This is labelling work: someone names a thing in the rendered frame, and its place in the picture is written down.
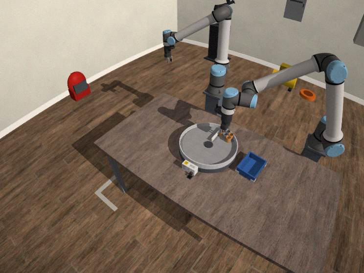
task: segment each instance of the blue bin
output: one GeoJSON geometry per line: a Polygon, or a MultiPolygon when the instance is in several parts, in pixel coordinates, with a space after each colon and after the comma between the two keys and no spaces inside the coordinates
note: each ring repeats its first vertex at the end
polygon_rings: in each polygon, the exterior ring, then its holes
{"type": "Polygon", "coordinates": [[[266,164],[266,160],[249,152],[236,167],[236,172],[254,182],[266,164]]]}

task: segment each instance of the gray electrical box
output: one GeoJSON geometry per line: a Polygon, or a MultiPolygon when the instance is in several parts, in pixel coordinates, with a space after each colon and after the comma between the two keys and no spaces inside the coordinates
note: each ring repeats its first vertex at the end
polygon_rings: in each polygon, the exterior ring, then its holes
{"type": "Polygon", "coordinates": [[[364,46],[364,16],[359,24],[357,33],[355,33],[354,43],[359,46],[364,46]]]}
{"type": "Polygon", "coordinates": [[[306,0],[287,0],[283,17],[301,22],[305,6],[306,0]]]}

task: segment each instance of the wall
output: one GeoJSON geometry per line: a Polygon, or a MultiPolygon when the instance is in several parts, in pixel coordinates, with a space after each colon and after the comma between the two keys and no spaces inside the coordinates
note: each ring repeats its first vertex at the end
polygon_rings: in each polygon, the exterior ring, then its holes
{"type": "MultiPolygon", "coordinates": [[[[224,0],[178,0],[178,30],[207,16],[224,0]]],[[[364,13],[364,1],[307,1],[302,22],[283,18],[286,1],[236,0],[229,49],[280,65],[294,65],[317,53],[332,53],[347,66],[345,92],[364,99],[364,47],[353,39],[364,13]]],[[[208,44],[205,28],[188,39],[208,44]]],[[[324,73],[308,77],[325,82],[324,73]]]]}
{"type": "Polygon", "coordinates": [[[3,1],[0,132],[86,78],[162,43],[177,0],[3,1]]]}

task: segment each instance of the metal table leg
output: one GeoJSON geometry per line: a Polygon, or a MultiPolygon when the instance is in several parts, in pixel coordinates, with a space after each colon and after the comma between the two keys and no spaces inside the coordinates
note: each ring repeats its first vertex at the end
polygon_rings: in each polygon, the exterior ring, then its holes
{"type": "Polygon", "coordinates": [[[128,189],[125,186],[123,177],[121,176],[119,166],[117,165],[117,162],[110,156],[108,156],[111,168],[113,169],[114,175],[116,177],[117,183],[119,184],[120,189],[126,193],[128,189]]]}

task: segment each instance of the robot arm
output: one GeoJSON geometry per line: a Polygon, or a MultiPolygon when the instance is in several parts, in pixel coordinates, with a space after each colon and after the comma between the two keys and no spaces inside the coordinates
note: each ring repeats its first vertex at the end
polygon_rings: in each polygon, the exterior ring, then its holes
{"type": "Polygon", "coordinates": [[[163,45],[164,45],[164,57],[172,61],[171,50],[174,49],[174,44],[182,41],[187,36],[213,24],[218,23],[226,19],[231,19],[232,8],[223,4],[218,6],[210,15],[202,18],[201,20],[189,25],[188,27],[182,29],[178,32],[172,32],[171,30],[163,31],[163,45]]]}
{"type": "Polygon", "coordinates": [[[347,77],[347,68],[338,57],[330,53],[313,55],[311,59],[267,75],[255,81],[245,82],[238,92],[235,88],[227,88],[223,95],[221,109],[221,130],[226,130],[235,111],[235,106],[255,108],[257,93],[271,87],[283,84],[290,80],[312,72],[325,72],[326,82],[326,116],[318,124],[311,143],[322,145],[324,152],[329,157],[339,156],[344,152],[341,131],[342,107],[344,98],[344,81],[347,77]]]}

